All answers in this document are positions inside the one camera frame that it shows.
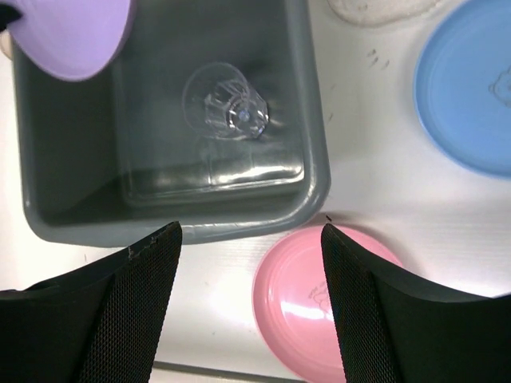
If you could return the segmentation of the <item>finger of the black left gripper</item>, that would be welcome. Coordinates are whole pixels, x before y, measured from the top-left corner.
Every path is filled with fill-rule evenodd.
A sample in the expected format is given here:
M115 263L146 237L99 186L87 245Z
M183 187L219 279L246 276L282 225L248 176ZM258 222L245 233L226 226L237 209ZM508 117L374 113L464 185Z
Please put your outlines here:
M9 24L16 22L22 17L20 11L4 1L0 4L0 32L7 30Z

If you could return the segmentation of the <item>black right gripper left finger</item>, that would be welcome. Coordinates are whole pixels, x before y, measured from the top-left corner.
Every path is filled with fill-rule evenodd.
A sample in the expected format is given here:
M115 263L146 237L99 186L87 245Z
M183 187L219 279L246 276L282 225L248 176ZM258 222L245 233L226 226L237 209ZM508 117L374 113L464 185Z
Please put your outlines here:
M147 382L182 247L170 223L83 267L1 293L4 382Z

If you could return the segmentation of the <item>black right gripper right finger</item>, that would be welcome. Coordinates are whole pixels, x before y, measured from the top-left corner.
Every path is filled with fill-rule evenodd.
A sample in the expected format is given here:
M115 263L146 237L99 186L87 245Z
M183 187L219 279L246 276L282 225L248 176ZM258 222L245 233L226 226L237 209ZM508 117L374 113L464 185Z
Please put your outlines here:
M323 269L349 382L507 382L510 297L431 282L332 225Z

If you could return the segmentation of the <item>purple plastic plate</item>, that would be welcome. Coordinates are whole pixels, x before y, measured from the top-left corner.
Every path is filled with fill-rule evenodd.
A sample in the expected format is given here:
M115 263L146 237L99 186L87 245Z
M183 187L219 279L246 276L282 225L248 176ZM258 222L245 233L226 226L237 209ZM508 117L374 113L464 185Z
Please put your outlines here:
M122 50L135 19L135 1L4 1L22 17L7 30L43 72L87 80Z

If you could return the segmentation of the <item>clear plastic cup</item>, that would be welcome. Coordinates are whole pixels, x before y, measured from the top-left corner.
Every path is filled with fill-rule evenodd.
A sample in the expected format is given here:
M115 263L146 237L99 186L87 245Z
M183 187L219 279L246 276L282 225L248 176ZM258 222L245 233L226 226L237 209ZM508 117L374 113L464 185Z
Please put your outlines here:
M253 140L269 123L267 102L233 65L213 62L185 83L182 110L188 126L214 140Z

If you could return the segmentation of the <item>blue plastic plate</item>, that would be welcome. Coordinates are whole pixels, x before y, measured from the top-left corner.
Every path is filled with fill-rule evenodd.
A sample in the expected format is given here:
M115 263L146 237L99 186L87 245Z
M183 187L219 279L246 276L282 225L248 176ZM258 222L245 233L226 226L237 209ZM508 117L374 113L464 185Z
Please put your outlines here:
M510 176L510 3L466 1L430 35L414 71L414 107L444 155Z

